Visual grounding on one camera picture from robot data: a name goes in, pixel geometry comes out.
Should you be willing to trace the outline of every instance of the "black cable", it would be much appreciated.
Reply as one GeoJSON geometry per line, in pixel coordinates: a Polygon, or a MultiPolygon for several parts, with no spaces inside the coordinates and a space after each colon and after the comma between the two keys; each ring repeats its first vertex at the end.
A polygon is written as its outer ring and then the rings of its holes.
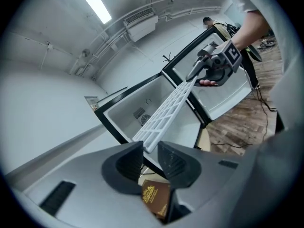
{"type": "Polygon", "coordinates": [[[266,124],[266,131],[265,131],[264,136],[263,136],[263,138],[262,138],[262,140],[264,141],[264,138],[265,138],[265,136],[266,136],[266,134],[267,134],[267,128],[268,128],[268,115],[267,115],[266,111],[264,110],[264,107],[263,107],[263,105],[262,105],[262,101],[260,101],[260,104],[261,104],[261,107],[262,107],[262,109],[263,109],[263,112],[264,112],[265,115],[266,115],[266,121],[267,121],[267,124],[266,124]]]}
{"type": "Polygon", "coordinates": [[[276,108],[270,108],[270,106],[266,103],[266,101],[262,98],[262,93],[260,89],[256,89],[256,94],[257,94],[257,100],[263,103],[265,106],[267,106],[268,110],[271,112],[277,112],[276,108]]]}
{"type": "Polygon", "coordinates": [[[167,58],[165,55],[163,55],[162,57],[164,57],[166,59],[163,62],[171,62],[170,55],[171,55],[171,53],[169,54],[169,58],[167,58]]]}
{"type": "Polygon", "coordinates": [[[229,146],[231,146],[231,147],[235,147],[235,148],[238,148],[238,149],[243,148],[243,147],[245,147],[245,146],[252,145],[251,143],[248,143],[248,144],[245,144],[245,145],[242,145],[242,146],[239,147],[239,146],[234,146],[234,145],[232,145],[232,144],[230,144],[230,143],[221,143],[221,144],[211,143],[211,144],[214,144],[214,145],[229,145],[229,146]]]}

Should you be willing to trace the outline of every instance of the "white wall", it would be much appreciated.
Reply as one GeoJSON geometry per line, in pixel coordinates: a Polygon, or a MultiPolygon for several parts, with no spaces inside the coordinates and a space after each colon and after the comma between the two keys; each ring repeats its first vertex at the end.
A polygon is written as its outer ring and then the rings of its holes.
{"type": "Polygon", "coordinates": [[[6,175],[11,187],[20,191],[30,190],[42,178],[49,175],[68,161],[84,154],[119,145],[119,142],[100,124],[61,146],[52,149],[40,158],[17,168],[6,175]]]}
{"type": "Polygon", "coordinates": [[[172,59],[206,30],[202,22],[205,16],[219,21],[229,20],[225,15],[209,13],[159,22],[154,32],[136,43],[131,42],[121,50],[105,67],[96,82],[111,94],[159,73],[168,63],[163,62],[165,59],[162,55],[168,57],[171,52],[170,59],[172,59]]]}
{"type": "Polygon", "coordinates": [[[94,82],[15,62],[1,66],[0,162],[4,174],[100,124],[84,98],[106,97],[94,82]]]}
{"type": "Polygon", "coordinates": [[[231,20],[231,24],[239,23],[243,25],[245,13],[240,12],[239,9],[233,4],[232,0],[223,0],[222,9],[220,13],[231,20]]]}
{"type": "MultiPolygon", "coordinates": [[[[100,19],[85,0],[25,0],[7,28],[5,40],[1,41],[0,59],[37,66],[49,42],[55,49],[48,52],[44,67],[69,72],[83,49],[94,52],[104,41],[99,37],[90,45],[101,31],[100,19]]],[[[93,69],[88,77],[97,70],[93,69]]]]}

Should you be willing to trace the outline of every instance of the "white refrigerator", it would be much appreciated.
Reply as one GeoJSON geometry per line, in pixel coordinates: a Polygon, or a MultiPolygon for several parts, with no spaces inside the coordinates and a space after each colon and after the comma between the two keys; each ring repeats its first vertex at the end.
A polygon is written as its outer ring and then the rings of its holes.
{"type": "MultiPolygon", "coordinates": [[[[101,101],[95,114],[119,143],[130,143],[136,133],[156,112],[170,93],[184,80],[197,59],[197,53],[211,42],[220,45],[226,39],[212,27],[187,45],[161,72],[142,81],[110,101],[101,101]]],[[[221,87],[194,87],[168,128],[162,141],[194,148],[202,129],[221,117],[251,92],[243,68],[221,87]]],[[[144,152],[144,164],[163,175],[157,148],[144,152]]]]}

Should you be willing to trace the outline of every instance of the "fridge vent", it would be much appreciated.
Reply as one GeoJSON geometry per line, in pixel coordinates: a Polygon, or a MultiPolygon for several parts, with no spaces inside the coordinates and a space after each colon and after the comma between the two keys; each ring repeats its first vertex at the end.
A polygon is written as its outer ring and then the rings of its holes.
{"type": "Polygon", "coordinates": [[[142,116],[142,124],[145,125],[150,118],[151,118],[151,116],[148,115],[148,114],[143,115],[142,116]]]}
{"type": "Polygon", "coordinates": [[[161,104],[152,117],[133,137],[134,141],[143,141],[143,148],[151,153],[172,124],[181,107],[187,100],[197,76],[190,82],[182,82],[161,104]]]}
{"type": "Polygon", "coordinates": [[[134,113],[133,113],[133,116],[136,118],[136,119],[138,119],[142,114],[144,114],[145,113],[145,110],[142,108],[142,107],[140,107],[137,111],[135,111],[134,113]]]}

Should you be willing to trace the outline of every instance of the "ceiling pipe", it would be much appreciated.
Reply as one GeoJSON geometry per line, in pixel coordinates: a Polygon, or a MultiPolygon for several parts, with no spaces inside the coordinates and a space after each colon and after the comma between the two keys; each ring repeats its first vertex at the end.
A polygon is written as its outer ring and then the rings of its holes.
{"type": "Polygon", "coordinates": [[[118,32],[116,32],[115,35],[113,35],[110,39],[108,39],[104,44],[102,44],[98,49],[95,55],[98,57],[100,56],[100,52],[104,49],[104,47],[110,45],[112,41],[116,40],[118,37],[120,37],[124,32],[126,31],[125,27],[120,29],[118,32]]]}
{"type": "Polygon", "coordinates": [[[47,50],[46,50],[46,52],[45,52],[45,54],[44,54],[43,59],[41,60],[41,63],[40,63],[40,66],[39,66],[39,69],[40,69],[40,70],[42,70],[42,67],[43,67],[43,64],[44,64],[44,60],[46,59],[47,54],[48,54],[48,48],[47,48],[47,50]]]}
{"type": "Polygon", "coordinates": [[[107,51],[109,48],[111,48],[111,47],[112,47],[120,38],[121,38],[121,37],[118,36],[118,37],[116,37],[115,40],[113,40],[110,44],[108,44],[108,45],[107,45],[107,46],[98,54],[98,58],[102,57],[102,56],[106,53],[106,51],[107,51]]]}
{"type": "Polygon", "coordinates": [[[79,59],[77,59],[76,61],[75,61],[75,63],[73,64],[73,66],[71,67],[71,69],[69,70],[69,72],[68,72],[68,74],[72,74],[72,72],[73,72],[73,70],[74,70],[74,68],[76,67],[76,65],[77,65],[77,63],[79,62],[79,59]]]}
{"type": "MultiPolygon", "coordinates": [[[[183,13],[180,13],[180,11],[176,12],[176,13],[173,13],[173,14],[166,13],[165,15],[162,15],[161,17],[159,17],[159,20],[163,19],[163,18],[166,18],[166,22],[168,22],[168,21],[170,21],[172,19],[176,19],[176,18],[179,18],[179,17],[190,15],[190,14],[187,13],[187,12],[190,12],[190,11],[192,12],[192,14],[197,14],[197,13],[204,13],[204,12],[213,12],[213,11],[217,11],[217,10],[220,10],[220,9],[221,9],[221,7],[216,7],[216,6],[210,7],[210,8],[203,8],[203,7],[201,7],[201,9],[199,9],[199,8],[185,9],[185,10],[183,10],[184,11],[183,13]]],[[[105,68],[111,62],[111,60],[119,53],[119,51],[117,51],[104,65],[102,65],[100,67],[100,69],[93,76],[94,80],[96,80],[100,76],[101,70],[103,68],[105,68]]]]}
{"type": "Polygon", "coordinates": [[[143,6],[140,6],[140,7],[136,8],[136,9],[133,9],[132,11],[130,11],[130,12],[128,12],[128,13],[122,15],[120,18],[118,18],[117,20],[115,20],[114,22],[112,22],[110,25],[108,25],[106,28],[104,28],[104,29],[95,37],[95,39],[90,43],[90,45],[92,45],[92,44],[94,43],[94,41],[96,41],[96,39],[100,36],[100,34],[102,34],[104,31],[108,30],[112,25],[116,24],[117,22],[119,22],[120,20],[122,20],[123,18],[125,18],[126,16],[128,16],[128,15],[130,15],[130,14],[136,12],[137,10],[143,9],[143,8],[145,8],[145,7],[147,7],[147,6],[150,6],[150,5],[155,4],[155,3],[158,3],[158,2],[163,2],[163,1],[172,1],[172,0],[158,0],[158,1],[153,1],[153,2],[150,2],[150,3],[145,4],[145,5],[143,5],[143,6]]]}
{"type": "MultiPolygon", "coordinates": [[[[50,44],[49,42],[48,42],[47,44],[44,44],[44,43],[42,43],[42,42],[33,40],[33,39],[29,38],[29,37],[20,35],[20,34],[18,34],[18,33],[16,33],[16,32],[9,31],[8,33],[13,34],[13,35],[16,35],[16,36],[20,36],[20,37],[22,37],[22,38],[24,38],[24,39],[26,39],[26,40],[30,40],[30,41],[32,41],[32,42],[38,43],[38,44],[40,44],[40,45],[42,45],[42,46],[44,46],[44,47],[48,47],[49,44],[50,44]]],[[[53,46],[52,49],[54,49],[54,50],[56,50],[56,51],[59,51],[59,52],[61,52],[61,53],[68,54],[69,56],[71,56],[71,57],[73,57],[73,58],[76,58],[72,53],[66,52],[65,50],[63,50],[63,49],[61,49],[61,48],[59,48],[59,47],[54,47],[54,46],[53,46]]]]}

